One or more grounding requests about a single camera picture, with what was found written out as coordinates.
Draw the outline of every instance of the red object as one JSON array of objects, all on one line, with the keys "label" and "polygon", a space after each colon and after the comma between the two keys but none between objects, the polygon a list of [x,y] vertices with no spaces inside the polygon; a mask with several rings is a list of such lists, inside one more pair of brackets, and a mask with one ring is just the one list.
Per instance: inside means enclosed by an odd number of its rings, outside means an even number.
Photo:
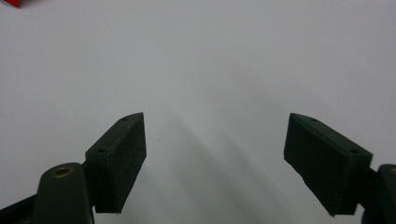
[{"label": "red object", "polygon": [[20,0],[5,0],[14,7],[20,7]]}]

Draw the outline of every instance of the screw hole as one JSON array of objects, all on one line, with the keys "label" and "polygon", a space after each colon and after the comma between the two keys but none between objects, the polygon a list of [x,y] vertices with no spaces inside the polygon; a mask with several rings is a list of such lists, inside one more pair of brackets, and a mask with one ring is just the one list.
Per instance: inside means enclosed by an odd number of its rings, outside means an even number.
[{"label": "screw hole", "polygon": [[352,148],[349,151],[352,152],[353,154],[359,154],[359,151],[355,148]]},{"label": "screw hole", "polygon": [[73,173],[73,171],[74,171],[73,167],[64,166],[64,167],[58,168],[54,172],[52,172],[52,177],[62,178],[67,175],[70,175],[71,173]]},{"label": "screw hole", "polygon": [[98,148],[99,153],[105,153],[106,151],[107,151],[107,148],[105,148],[105,147]]}]

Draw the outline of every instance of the textured rubber pad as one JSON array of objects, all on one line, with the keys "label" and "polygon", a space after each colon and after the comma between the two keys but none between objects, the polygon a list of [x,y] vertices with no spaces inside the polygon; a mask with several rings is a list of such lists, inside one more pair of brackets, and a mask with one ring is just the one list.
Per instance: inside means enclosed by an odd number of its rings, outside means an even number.
[{"label": "textured rubber pad", "polygon": [[290,114],[285,160],[330,215],[353,215],[373,154],[322,122]]},{"label": "textured rubber pad", "polygon": [[146,158],[143,113],[118,120],[85,153],[97,213],[120,213]]}]

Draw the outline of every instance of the white surface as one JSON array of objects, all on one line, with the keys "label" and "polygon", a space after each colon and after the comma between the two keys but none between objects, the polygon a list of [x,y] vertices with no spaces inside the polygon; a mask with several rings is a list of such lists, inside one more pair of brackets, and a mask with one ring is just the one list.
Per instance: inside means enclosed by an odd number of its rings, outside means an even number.
[{"label": "white surface", "polygon": [[120,117],[148,157],[96,223],[360,223],[283,161],[290,112],[396,162],[394,1],[25,0],[0,4],[0,207]]}]

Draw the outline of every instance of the brass insert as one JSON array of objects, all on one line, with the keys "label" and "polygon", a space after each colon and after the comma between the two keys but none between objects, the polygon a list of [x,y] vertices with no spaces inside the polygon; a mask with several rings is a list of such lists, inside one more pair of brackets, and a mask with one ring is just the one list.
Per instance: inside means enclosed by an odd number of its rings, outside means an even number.
[{"label": "brass insert", "polygon": [[54,170],[52,172],[52,177],[54,177],[54,178],[62,178],[62,177],[65,177],[67,175],[70,175],[71,173],[73,173],[73,171],[74,171],[73,167],[63,166],[63,167],[60,167],[60,168]]}]

